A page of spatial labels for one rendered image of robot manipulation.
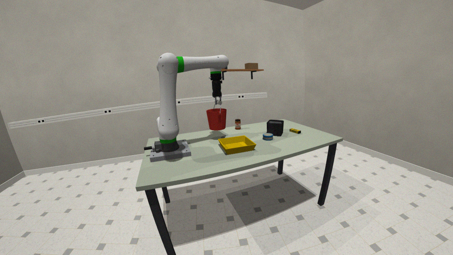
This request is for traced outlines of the paprika spice jar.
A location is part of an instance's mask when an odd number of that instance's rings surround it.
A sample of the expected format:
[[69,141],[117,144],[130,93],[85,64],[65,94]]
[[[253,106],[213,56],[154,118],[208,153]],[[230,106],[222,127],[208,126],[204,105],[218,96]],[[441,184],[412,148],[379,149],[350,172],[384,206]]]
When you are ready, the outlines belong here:
[[241,129],[241,121],[240,121],[240,119],[236,119],[235,120],[235,126],[236,126],[236,130]]

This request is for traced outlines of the yellow square tray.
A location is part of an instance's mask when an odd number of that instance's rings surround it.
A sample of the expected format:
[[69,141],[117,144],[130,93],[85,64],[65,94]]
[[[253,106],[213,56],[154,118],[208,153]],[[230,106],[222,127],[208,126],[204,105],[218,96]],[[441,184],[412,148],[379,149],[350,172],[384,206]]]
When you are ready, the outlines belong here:
[[253,151],[256,146],[256,144],[248,139],[245,135],[239,137],[222,138],[218,140],[227,155],[239,152]]

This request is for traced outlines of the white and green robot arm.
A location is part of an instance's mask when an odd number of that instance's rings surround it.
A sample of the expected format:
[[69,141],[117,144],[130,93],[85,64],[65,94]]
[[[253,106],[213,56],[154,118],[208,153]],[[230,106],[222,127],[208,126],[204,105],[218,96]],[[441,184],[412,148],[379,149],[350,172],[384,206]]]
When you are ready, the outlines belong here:
[[176,137],[179,125],[176,109],[177,73],[196,69],[210,68],[210,74],[221,74],[221,68],[229,64],[225,55],[208,57],[176,57],[172,53],[164,53],[157,61],[160,78],[160,117],[157,118],[157,131],[160,141],[154,141],[144,150],[156,152],[172,152],[179,149]]

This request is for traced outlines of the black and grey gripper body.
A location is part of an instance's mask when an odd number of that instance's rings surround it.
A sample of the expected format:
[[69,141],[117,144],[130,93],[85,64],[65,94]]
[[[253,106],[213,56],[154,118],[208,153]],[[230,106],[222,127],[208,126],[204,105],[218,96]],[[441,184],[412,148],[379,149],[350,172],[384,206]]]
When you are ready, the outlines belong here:
[[222,93],[221,93],[222,75],[221,74],[211,74],[209,79],[213,80],[212,81],[212,89],[213,89],[212,96],[213,97],[222,96]]

